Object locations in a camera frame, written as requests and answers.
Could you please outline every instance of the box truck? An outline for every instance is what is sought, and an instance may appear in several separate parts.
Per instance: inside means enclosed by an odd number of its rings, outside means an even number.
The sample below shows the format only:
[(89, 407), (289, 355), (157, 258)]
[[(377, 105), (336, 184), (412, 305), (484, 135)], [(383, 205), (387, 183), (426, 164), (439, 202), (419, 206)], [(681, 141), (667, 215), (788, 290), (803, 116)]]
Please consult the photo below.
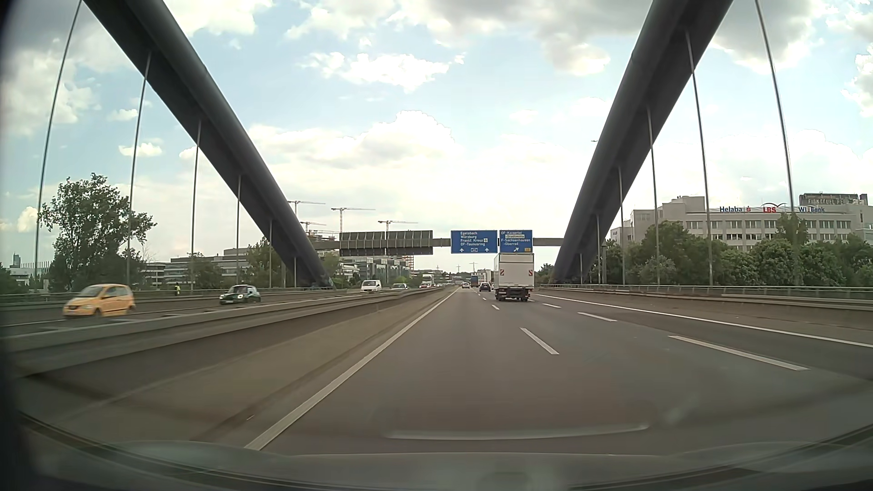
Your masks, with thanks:
[(501, 252), (494, 258), (494, 297), (527, 301), (533, 291), (533, 253)]

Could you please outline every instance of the construction crane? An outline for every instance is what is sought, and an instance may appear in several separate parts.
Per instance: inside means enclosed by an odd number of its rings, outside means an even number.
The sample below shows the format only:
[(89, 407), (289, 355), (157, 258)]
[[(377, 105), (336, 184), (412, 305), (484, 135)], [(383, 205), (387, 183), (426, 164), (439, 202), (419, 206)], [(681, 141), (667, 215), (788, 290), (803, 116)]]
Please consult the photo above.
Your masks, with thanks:
[(320, 224), (318, 222), (300, 222), (300, 223), (303, 225), (306, 225), (306, 235), (309, 235), (309, 225), (327, 225), (327, 224)]
[(306, 201), (303, 199), (290, 199), (288, 203), (294, 203), (294, 216), (297, 216), (297, 205), (298, 204), (327, 204), (327, 203), (318, 203), (316, 201)]
[(350, 211), (375, 211), (372, 208), (352, 208), (351, 206), (341, 206), (340, 208), (331, 208), (333, 211), (338, 211), (340, 213), (340, 235), (342, 235), (342, 212), (346, 210)]
[(391, 224), (417, 224), (418, 222), (404, 222), (403, 220), (379, 220), (380, 224), (385, 224), (385, 239), (388, 239), (388, 227)]

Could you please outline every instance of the green car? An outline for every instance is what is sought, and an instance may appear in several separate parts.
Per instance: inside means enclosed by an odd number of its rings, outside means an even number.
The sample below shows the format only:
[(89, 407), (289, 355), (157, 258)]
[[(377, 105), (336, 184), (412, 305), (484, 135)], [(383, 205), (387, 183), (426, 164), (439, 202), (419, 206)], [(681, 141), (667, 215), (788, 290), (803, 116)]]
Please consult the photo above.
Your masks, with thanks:
[(258, 293), (258, 289), (252, 285), (234, 285), (233, 287), (230, 287), (226, 294), (222, 294), (218, 297), (218, 301), (222, 305), (249, 302), (260, 303), (261, 294)]

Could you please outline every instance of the highway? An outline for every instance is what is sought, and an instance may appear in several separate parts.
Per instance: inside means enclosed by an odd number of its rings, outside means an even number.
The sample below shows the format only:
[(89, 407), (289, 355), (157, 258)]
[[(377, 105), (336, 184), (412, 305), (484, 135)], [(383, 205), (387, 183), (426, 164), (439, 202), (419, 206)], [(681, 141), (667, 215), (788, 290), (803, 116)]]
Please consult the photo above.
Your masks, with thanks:
[[(147, 352), (139, 364), (125, 356), (79, 367), (81, 377), (116, 372), (101, 382), (114, 384), (110, 404), (48, 394), (30, 380), (24, 407), (94, 438), (285, 454), (663, 455), (818, 441), (873, 423), (873, 330), (659, 311), (657, 300), (608, 294), (543, 291), (521, 303), (451, 288), (431, 297), (382, 314), (393, 317), (305, 377), (289, 363), (318, 353), (289, 342), (327, 328), (298, 321), (291, 341), (293, 327), (273, 326), (257, 341), (253, 329), (197, 350), (168, 347), (148, 375)], [(348, 332), (367, 318), (349, 319)]]

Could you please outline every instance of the white dashed line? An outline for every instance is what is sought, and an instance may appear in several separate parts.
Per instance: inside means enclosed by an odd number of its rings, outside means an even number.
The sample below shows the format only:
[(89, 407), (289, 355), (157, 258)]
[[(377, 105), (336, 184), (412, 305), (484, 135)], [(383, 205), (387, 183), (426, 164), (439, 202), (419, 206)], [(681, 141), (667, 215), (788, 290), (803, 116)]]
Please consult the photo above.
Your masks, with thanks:
[(607, 319), (606, 317), (600, 317), (599, 315), (589, 314), (587, 312), (576, 312), (576, 314), (587, 315), (588, 317), (594, 317), (595, 319), (600, 319), (601, 321), (615, 322), (615, 319)]
[(533, 339), (535, 342), (537, 342), (537, 344), (538, 344), (539, 346), (542, 346), (542, 348), (543, 348), (544, 350), (548, 351), (550, 354), (552, 354), (552, 355), (559, 355), (559, 354), (560, 354), (560, 353), (558, 353), (557, 351), (555, 351), (554, 348), (552, 348), (551, 346), (549, 346), (548, 344), (546, 344), (545, 342), (543, 342), (543, 340), (539, 339), (539, 338), (538, 338), (534, 333), (532, 333), (531, 331), (529, 331), (529, 330), (527, 330), (527, 329), (525, 329), (525, 328), (521, 328), (521, 330), (525, 331), (525, 334), (531, 336), (531, 339)]
[(791, 363), (780, 362), (779, 360), (773, 360), (772, 358), (766, 358), (763, 356), (753, 355), (752, 353), (746, 353), (745, 351), (739, 351), (738, 349), (730, 349), (725, 348), (724, 346), (718, 346), (717, 344), (710, 344), (708, 342), (698, 341), (696, 339), (691, 339), (689, 337), (684, 337), (680, 335), (672, 335), (670, 336), (673, 339), (678, 339), (679, 341), (691, 342), (700, 346), (705, 346), (706, 348), (717, 349), (719, 351), (724, 351), (725, 353), (730, 353), (736, 356), (743, 356), (745, 358), (750, 358), (753, 360), (757, 360), (759, 362), (770, 363), (771, 365), (776, 365), (778, 367), (787, 368), (789, 370), (801, 371), (801, 370), (809, 370), (807, 367), (801, 367), (800, 365), (792, 365)]

